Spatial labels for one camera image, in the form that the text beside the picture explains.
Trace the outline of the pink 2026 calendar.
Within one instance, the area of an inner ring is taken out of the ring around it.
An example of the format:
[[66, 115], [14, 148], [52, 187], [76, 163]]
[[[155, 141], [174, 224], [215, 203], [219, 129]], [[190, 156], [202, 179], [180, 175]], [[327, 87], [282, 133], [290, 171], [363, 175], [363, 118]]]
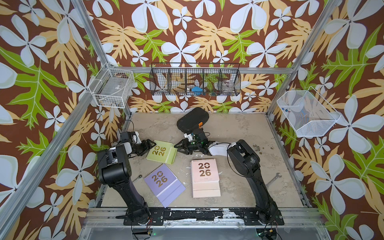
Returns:
[[191, 161], [193, 198], [220, 197], [220, 178], [216, 159]]

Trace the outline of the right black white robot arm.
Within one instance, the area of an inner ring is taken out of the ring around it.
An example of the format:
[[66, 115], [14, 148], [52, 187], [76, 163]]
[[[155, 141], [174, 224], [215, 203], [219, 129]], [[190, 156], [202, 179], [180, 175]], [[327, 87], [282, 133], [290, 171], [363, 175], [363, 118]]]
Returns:
[[227, 157], [231, 170], [236, 175], [245, 178], [250, 185], [256, 201], [256, 220], [265, 225], [285, 224], [281, 211], [263, 180], [260, 157], [245, 140], [238, 140], [235, 143], [219, 143], [209, 141], [203, 133], [203, 139], [196, 136], [192, 139], [186, 137], [174, 147], [185, 155], [200, 152], [207, 156]]

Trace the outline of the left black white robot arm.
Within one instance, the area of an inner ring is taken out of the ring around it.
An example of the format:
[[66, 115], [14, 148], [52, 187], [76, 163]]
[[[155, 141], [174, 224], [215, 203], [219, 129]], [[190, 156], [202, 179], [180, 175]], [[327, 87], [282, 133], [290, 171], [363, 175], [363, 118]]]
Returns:
[[117, 191], [127, 205], [123, 216], [127, 225], [146, 225], [151, 221], [148, 204], [136, 190], [130, 159], [147, 154], [157, 144], [140, 140], [138, 132], [122, 132], [118, 143], [97, 153], [99, 181]]

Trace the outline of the green 2026 calendar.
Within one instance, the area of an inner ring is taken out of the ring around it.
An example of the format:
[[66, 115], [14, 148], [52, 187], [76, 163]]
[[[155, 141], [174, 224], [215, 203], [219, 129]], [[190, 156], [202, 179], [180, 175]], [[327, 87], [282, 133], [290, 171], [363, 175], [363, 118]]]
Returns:
[[174, 144], [157, 140], [155, 140], [155, 143], [156, 145], [150, 150], [146, 159], [172, 165], [177, 154], [177, 149], [174, 147]]

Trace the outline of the purple 2026 calendar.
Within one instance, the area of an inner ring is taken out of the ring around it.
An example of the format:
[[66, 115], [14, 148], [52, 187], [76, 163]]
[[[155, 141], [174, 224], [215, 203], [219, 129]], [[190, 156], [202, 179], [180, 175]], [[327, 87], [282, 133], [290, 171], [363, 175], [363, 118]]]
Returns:
[[154, 169], [144, 181], [164, 208], [170, 206], [186, 190], [183, 183], [165, 164]]

